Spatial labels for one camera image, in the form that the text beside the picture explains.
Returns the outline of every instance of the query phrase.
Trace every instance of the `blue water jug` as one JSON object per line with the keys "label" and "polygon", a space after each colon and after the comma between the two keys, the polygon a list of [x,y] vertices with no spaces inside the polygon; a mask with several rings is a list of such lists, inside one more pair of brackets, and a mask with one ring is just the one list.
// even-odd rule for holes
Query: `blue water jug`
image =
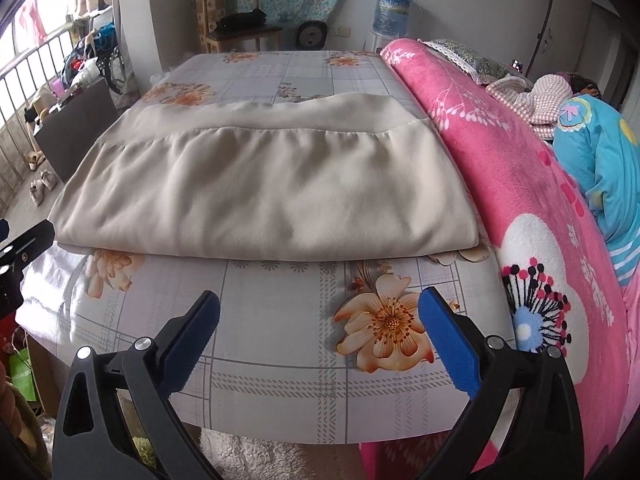
{"label": "blue water jug", "polygon": [[383,36],[402,38],[406,36],[409,8],[413,0],[378,0],[373,31]]}

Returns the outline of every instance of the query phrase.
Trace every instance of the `checkered cloth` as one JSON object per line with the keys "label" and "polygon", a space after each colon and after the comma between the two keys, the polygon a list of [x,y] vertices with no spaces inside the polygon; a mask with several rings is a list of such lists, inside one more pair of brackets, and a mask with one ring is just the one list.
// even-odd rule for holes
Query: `checkered cloth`
{"label": "checkered cloth", "polygon": [[538,137],[554,138],[560,105],[572,96],[571,87],[562,76],[545,75],[525,92],[526,82],[505,76],[486,87],[487,93],[529,123]]}

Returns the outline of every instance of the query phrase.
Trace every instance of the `fan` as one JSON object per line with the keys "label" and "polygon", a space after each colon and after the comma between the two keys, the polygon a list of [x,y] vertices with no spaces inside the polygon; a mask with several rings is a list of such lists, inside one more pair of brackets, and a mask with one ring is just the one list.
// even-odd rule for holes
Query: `fan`
{"label": "fan", "polygon": [[298,50],[321,50],[324,47],[326,35],[325,22],[303,22],[296,31],[296,48]]}

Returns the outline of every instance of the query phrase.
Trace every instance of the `floor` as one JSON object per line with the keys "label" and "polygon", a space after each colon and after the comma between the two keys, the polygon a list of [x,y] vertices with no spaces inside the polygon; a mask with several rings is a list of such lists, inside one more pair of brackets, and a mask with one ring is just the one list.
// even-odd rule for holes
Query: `floor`
{"label": "floor", "polygon": [[40,172],[43,170],[49,170],[55,174],[49,161],[45,160],[37,171],[27,174],[24,177],[24,182],[18,186],[14,198],[4,214],[4,218],[9,222],[9,237],[0,242],[0,248],[49,216],[49,211],[62,191],[63,185],[58,179],[58,184],[52,191],[45,189],[44,200],[39,206],[36,206],[31,200],[29,186],[33,180],[40,178]]}

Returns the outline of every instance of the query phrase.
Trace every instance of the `white stripe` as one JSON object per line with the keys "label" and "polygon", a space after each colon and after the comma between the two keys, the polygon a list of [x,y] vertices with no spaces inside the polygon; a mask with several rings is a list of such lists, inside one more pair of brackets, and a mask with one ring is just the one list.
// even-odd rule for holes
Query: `white stripe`
{"label": "white stripe", "polygon": [[620,247],[619,249],[609,251],[609,256],[613,258],[614,256],[618,256],[619,254],[622,254],[625,251],[628,251],[631,248],[631,246],[634,244],[636,239],[638,239],[639,236],[640,236],[640,229],[638,229],[638,232],[636,233],[636,236],[634,236],[634,239],[631,240],[627,245],[625,245],[624,247]]}
{"label": "white stripe", "polygon": [[640,254],[640,246],[636,247],[636,249],[631,254],[629,254],[629,256],[627,256],[624,260],[622,260],[620,263],[615,264],[613,266],[613,268],[618,270],[620,267],[624,267],[631,260],[633,260],[636,256],[638,256],[638,254]]}
{"label": "white stripe", "polygon": [[634,272],[636,272],[636,268],[637,267],[634,267],[633,269],[625,272],[622,276],[619,276],[618,277],[618,282],[622,282],[622,281],[626,280],[627,278],[630,278],[631,276],[633,276]]}

